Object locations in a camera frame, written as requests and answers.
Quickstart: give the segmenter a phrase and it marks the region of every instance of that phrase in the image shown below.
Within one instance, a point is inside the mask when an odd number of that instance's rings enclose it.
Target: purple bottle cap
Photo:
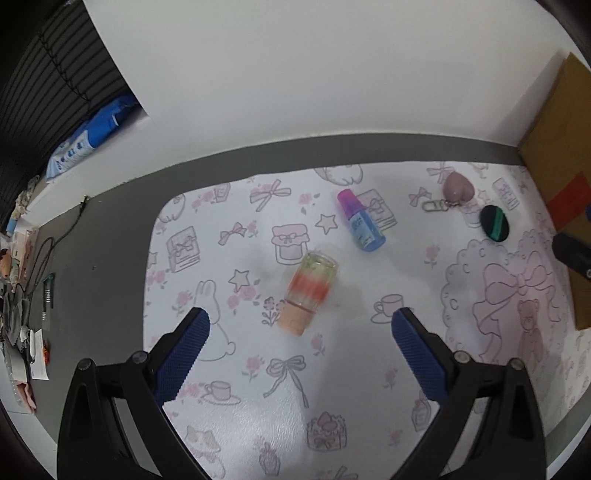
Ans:
[[[351,191],[351,189],[342,190],[341,192],[339,192],[336,198],[339,201],[341,207],[343,208],[347,220],[349,220],[357,212],[365,210],[365,207],[355,196],[355,194]]]

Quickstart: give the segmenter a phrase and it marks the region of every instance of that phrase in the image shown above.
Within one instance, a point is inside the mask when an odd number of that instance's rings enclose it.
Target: blue gripper pad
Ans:
[[[448,396],[445,370],[406,317],[404,309],[397,310],[392,316],[392,336],[425,396],[438,403],[445,402]]]
[[[209,337],[209,315],[197,310],[196,316],[181,333],[177,343],[161,364],[155,375],[154,398],[158,406],[174,400],[187,378],[199,352]]]

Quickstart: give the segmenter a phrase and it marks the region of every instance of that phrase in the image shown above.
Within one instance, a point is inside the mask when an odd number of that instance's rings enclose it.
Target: clear bottle with red liquid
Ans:
[[[285,306],[277,324],[300,336],[324,302],[339,266],[321,252],[309,251],[291,279],[285,295]]]

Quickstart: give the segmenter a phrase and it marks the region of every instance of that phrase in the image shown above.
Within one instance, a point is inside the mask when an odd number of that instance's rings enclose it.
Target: tablecloth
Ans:
[[[427,213],[457,171],[475,186],[464,207]],[[351,188],[384,232],[354,243],[336,194]],[[505,211],[509,238],[488,240],[484,205]],[[212,478],[390,478],[437,411],[391,337],[412,307],[425,327],[477,361],[527,364],[545,432],[589,384],[589,332],[574,329],[552,221],[525,167],[405,162],[264,174],[186,192],[155,221],[145,281],[144,346],[188,309],[210,338],[166,415]],[[332,291],[302,337],[277,318],[309,249],[339,261]],[[475,403],[467,432],[478,428]],[[469,435],[448,468],[458,467]]]

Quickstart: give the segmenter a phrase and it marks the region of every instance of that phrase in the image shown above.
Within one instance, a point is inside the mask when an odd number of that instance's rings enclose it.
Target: blue bottle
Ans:
[[[355,194],[350,189],[346,189],[339,192],[336,197],[359,246],[366,252],[373,252],[381,247],[386,242],[386,237]]]

